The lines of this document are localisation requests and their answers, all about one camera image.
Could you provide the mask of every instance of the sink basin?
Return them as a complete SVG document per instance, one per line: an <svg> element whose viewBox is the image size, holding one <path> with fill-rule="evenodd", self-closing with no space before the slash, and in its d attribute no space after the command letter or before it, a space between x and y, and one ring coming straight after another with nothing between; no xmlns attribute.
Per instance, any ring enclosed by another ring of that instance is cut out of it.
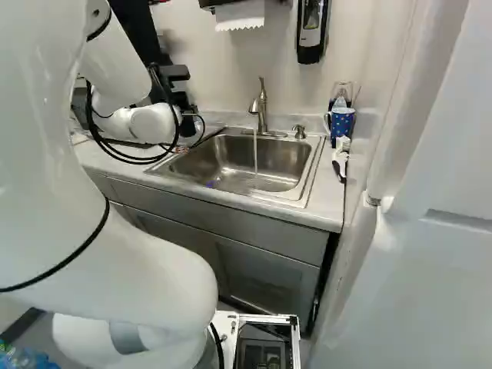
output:
<svg viewBox="0 0 492 369"><path fill-rule="evenodd" d="M255 167L254 136L247 133L240 128L226 128L147 173L265 200L299 201L321 136L304 140L257 136Z"/></svg>

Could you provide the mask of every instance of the plastic bottle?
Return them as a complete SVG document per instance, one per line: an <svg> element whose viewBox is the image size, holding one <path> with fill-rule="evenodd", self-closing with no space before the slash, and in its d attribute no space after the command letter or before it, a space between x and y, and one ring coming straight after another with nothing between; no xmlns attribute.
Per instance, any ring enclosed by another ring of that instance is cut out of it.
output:
<svg viewBox="0 0 492 369"><path fill-rule="evenodd" d="M0 369L60 369L51 363L47 354L41 354L29 348L12 347L0 352Z"/></svg>

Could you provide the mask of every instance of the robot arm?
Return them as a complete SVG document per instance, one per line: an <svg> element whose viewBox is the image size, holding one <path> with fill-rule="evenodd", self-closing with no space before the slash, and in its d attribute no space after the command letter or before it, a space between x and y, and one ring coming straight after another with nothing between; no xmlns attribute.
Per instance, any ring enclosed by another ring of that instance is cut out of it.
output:
<svg viewBox="0 0 492 369"><path fill-rule="evenodd" d="M0 13L0 111L11 123L0 135L0 292L62 313L57 341L71 345L64 351L74 359L90 357L92 367L152 367L137 363L164 352L181 358L168 368L189 369L215 313L212 269L125 221L81 168L69 141L70 97L80 67L101 96L94 101L101 114L139 101L150 89L115 16L86 42L99 29L91 32L87 20L101 16L102 25L107 19L102 8L90 8L96 2L89 8L86 2L15 0ZM113 36L102 42L106 32ZM128 118L109 125L119 124L133 125ZM98 342L112 339L112 323L130 324L146 348L159 349L98 351L105 347Z"/></svg>
<svg viewBox="0 0 492 369"><path fill-rule="evenodd" d="M148 96L151 79L108 3L90 0L88 14L88 41L80 74L94 85L91 105L96 125L122 140L171 142L175 116L170 105L126 108ZM179 108L173 108L181 123Z"/></svg>

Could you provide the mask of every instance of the countertop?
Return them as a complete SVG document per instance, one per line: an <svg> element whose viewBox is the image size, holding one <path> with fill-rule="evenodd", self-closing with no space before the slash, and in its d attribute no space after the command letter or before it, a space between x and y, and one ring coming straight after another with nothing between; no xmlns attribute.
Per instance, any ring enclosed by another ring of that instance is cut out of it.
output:
<svg viewBox="0 0 492 369"><path fill-rule="evenodd" d="M207 122L205 134L224 125L248 127L255 124L254 117L251 120L247 116L236 113L204 113L202 115ZM322 118L318 116L288 115L278 117L277 119L270 120L269 128L278 129L281 124L282 127L285 127L286 120L290 122L287 122L290 127L299 123L306 126L306 131L316 133L324 131ZM324 143L306 208L294 208L285 204L275 204L213 188L189 191L180 186L172 178L162 178L145 174L144 171L152 165L130 165L111 158L92 140L77 143L74 146L74 150L78 156L78 160L86 170L100 175L157 188L174 194L185 195L189 198L210 201L215 204L222 204L231 208L261 214L295 224L302 224L324 231L341 232L344 213L344 186L338 181L331 166L332 148L329 141ZM121 150L129 155L142 157L162 153L162 149L159 147L149 149L121 147Z"/></svg>

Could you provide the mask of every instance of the water stream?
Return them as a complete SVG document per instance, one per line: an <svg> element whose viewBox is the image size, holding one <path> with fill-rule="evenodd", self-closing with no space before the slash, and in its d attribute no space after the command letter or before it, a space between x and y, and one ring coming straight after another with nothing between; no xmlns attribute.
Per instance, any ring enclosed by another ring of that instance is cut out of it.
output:
<svg viewBox="0 0 492 369"><path fill-rule="evenodd" d="M253 187L256 187L256 180L258 178L258 139L256 137L256 128L253 128L253 159L254 159L254 180Z"/></svg>

